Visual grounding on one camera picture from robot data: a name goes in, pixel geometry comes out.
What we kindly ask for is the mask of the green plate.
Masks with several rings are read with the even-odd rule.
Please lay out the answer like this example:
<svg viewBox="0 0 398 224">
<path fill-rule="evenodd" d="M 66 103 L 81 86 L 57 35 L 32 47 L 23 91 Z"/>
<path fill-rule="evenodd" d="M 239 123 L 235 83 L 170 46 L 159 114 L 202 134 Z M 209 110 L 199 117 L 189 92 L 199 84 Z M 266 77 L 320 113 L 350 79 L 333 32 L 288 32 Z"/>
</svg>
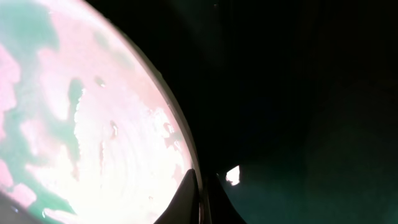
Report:
<svg viewBox="0 0 398 224">
<path fill-rule="evenodd" d="M 173 94 L 110 21 L 1 2 L 2 223 L 155 223 L 196 168 Z"/>
</svg>

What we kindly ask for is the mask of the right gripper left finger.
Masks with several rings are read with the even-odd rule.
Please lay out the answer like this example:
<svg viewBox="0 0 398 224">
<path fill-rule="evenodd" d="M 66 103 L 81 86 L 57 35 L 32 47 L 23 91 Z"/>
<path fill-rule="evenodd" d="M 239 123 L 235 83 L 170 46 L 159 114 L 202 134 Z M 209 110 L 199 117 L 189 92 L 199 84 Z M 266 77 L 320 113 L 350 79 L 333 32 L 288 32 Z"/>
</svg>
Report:
<svg viewBox="0 0 398 224">
<path fill-rule="evenodd" d="M 172 201 L 154 224 L 199 224 L 200 202 L 197 177 L 190 169 L 182 179 Z"/>
</svg>

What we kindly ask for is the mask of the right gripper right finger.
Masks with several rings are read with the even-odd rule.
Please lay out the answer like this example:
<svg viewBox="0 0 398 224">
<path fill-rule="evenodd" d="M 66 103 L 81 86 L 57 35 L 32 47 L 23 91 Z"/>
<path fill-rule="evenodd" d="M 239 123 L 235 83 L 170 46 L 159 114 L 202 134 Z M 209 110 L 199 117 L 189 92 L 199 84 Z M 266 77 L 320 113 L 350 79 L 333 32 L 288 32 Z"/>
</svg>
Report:
<svg viewBox="0 0 398 224">
<path fill-rule="evenodd" d="M 246 224 L 234 209 L 217 175 L 206 178 L 203 203 L 204 224 Z"/>
</svg>

